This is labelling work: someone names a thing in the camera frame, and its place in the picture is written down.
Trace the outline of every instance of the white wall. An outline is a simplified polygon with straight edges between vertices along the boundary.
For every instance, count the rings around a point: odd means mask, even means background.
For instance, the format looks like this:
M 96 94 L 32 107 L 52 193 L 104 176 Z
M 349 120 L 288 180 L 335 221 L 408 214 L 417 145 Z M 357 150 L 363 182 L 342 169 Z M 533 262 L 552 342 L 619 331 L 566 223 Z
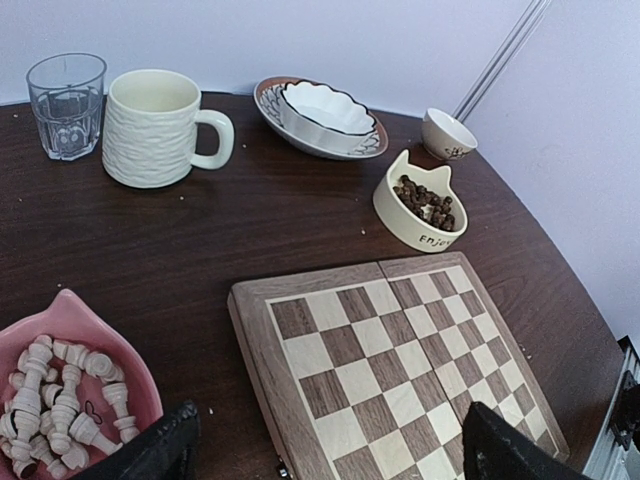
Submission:
M 89 51 L 108 79 L 169 68 L 204 90 L 262 78 L 332 83 L 371 107 L 452 111 L 529 0 L 0 0 L 0 104 L 41 58 Z
M 556 0 L 467 121 L 614 334 L 636 347 L 639 25 L 638 1 Z

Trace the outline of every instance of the clear drinking glass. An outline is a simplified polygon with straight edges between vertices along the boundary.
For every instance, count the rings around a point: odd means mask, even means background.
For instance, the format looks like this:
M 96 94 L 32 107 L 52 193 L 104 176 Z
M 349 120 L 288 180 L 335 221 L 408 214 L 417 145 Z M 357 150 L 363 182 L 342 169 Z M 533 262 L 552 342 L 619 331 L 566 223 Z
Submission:
M 27 72 L 40 139 L 52 160 L 75 160 L 98 143 L 106 71 L 96 55 L 65 53 Z

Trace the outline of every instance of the wooden table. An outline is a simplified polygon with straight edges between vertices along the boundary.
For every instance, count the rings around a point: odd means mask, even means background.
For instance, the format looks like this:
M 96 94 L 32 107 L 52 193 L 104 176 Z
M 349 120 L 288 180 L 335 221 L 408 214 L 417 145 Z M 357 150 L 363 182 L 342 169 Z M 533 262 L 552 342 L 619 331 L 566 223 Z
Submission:
M 390 162 L 436 161 L 419 121 L 380 114 L 391 145 L 364 162 L 291 147 L 250 97 L 206 94 L 236 126 L 231 162 L 139 191 L 102 169 L 100 148 L 47 159 L 28 105 L 0 109 L 0 327 L 43 310 L 67 287 L 140 352 L 162 400 L 202 415 L 201 479 L 275 479 L 277 459 L 226 309 L 240 280 L 418 253 L 378 220 L 371 195 Z M 199 152 L 213 153 L 203 129 Z M 614 338 L 558 250 L 479 155 L 451 164 L 470 226 L 453 246 L 489 290 L 581 468 L 622 364 Z

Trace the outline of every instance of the wooden chessboard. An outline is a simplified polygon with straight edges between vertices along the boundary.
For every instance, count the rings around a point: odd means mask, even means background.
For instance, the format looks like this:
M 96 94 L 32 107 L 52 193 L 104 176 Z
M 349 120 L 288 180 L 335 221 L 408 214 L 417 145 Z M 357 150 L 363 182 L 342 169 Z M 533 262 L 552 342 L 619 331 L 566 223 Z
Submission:
M 293 478 L 462 479 L 472 401 L 568 456 L 522 352 L 460 253 L 240 283 L 229 308 Z

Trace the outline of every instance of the white plate with brown rim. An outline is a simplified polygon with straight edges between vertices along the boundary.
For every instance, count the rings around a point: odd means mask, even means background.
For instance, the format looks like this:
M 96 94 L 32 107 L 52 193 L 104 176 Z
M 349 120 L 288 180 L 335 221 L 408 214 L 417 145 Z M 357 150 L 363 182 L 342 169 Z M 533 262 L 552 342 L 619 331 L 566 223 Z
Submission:
M 374 131 L 358 147 L 348 152 L 337 152 L 321 148 L 285 130 L 280 119 L 282 89 L 287 83 L 295 84 L 302 80 L 297 77 L 271 77 L 258 83 L 253 91 L 253 99 L 260 114 L 278 135 L 305 153 L 331 160 L 365 160 L 382 155 L 387 150 L 389 147 L 387 131 L 373 113 L 371 116 L 376 120 Z

